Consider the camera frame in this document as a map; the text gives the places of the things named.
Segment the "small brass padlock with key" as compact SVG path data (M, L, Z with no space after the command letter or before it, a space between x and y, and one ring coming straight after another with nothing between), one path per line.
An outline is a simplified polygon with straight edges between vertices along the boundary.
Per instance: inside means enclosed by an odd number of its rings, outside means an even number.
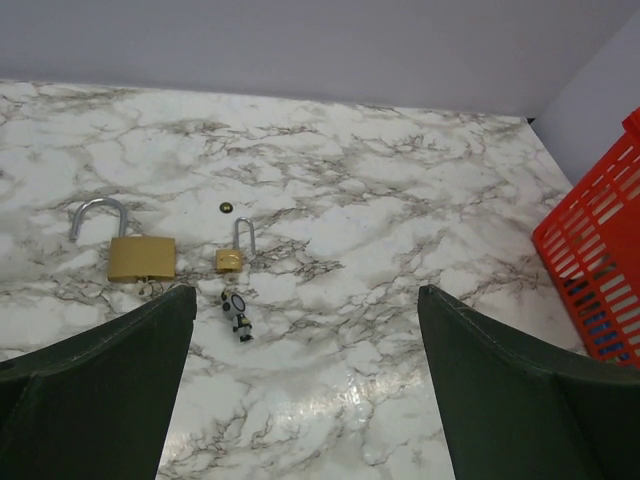
M244 255L240 249L240 225L245 223L248 226L250 236L250 247L253 254L256 253L255 227L251 219L239 217L234 222L233 246L230 249L219 249L216 251L215 269L217 273L239 273L244 268Z

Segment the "large brass padlock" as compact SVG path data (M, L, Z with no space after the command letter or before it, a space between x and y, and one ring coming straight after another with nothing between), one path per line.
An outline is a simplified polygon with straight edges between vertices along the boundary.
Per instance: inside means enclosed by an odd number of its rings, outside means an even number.
M170 237L128 236L128 211L113 198L95 198L82 203L76 210L69 239L75 242L84 216L98 206L115 208L119 214L118 235L110 242L107 279L112 283L139 281L170 281L176 276L176 241Z

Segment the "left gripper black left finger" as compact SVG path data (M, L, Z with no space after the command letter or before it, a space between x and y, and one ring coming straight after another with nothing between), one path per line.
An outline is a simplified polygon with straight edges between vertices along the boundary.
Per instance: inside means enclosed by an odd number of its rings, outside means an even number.
M179 285L2 362L2 478L154 478L195 318L196 291Z

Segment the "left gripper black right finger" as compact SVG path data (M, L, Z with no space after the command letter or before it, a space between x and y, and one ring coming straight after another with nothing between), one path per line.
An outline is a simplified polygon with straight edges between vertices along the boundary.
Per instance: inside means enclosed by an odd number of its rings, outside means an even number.
M434 285L417 310L456 478L638 478L638 370L558 348Z

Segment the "silver key with ring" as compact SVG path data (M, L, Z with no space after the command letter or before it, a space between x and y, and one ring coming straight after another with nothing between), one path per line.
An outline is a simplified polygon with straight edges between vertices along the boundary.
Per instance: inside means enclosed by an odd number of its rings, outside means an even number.
M135 291L140 298L155 299L162 296L175 286L173 280L162 280L157 278L141 278L135 283Z

